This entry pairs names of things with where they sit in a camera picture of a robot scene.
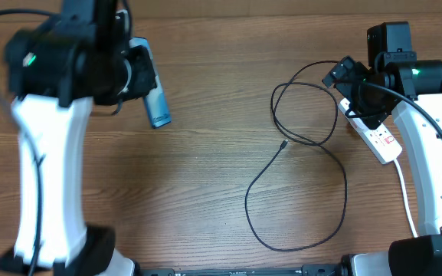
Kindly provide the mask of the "blue Galaxy smartphone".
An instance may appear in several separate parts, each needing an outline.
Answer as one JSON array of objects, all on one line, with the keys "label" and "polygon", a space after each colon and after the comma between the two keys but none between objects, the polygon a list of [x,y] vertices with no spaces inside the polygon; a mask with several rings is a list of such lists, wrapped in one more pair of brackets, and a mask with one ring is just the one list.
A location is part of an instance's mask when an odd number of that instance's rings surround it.
[{"label": "blue Galaxy smartphone", "polygon": [[149,122],[153,129],[157,129],[172,122],[172,117],[167,104],[166,96],[159,79],[159,73],[156,70],[156,64],[153,59],[152,51],[149,42],[146,38],[134,37],[129,41],[131,48],[138,46],[144,47],[149,54],[149,59],[152,62],[152,68],[155,73],[156,87],[151,89],[149,94],[143,98]]}]

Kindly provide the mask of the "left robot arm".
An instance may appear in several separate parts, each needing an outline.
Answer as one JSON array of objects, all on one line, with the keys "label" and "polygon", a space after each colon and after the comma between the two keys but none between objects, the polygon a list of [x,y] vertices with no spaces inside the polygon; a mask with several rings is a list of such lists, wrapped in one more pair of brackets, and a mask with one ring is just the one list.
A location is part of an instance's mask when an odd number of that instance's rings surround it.
[{"label": "left robot arm", "polygon": [[145,38],[115,1],[65,1],[61,12],[5,47],[19,128],[18,236],[0,269],[32,275],[138,275],[115,232],[83,219],[83,141],[94,106],[142,99],[155,128],[171,120]]}]

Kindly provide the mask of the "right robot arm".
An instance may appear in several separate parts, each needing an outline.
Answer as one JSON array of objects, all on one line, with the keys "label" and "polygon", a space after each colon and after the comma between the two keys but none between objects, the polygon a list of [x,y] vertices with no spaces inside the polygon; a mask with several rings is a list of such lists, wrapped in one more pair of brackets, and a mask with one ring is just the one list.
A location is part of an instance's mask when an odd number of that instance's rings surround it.
[{"label": "right robot arm", "polygon": [[408,153],[417,193],[418,232],[388,250],[347,255],[342,275],[442,275],[442,61],[418,60],[406,21],[367,31],[368,63],[344,57],[323,83],[366,143],[385,145],[391,117]]}]

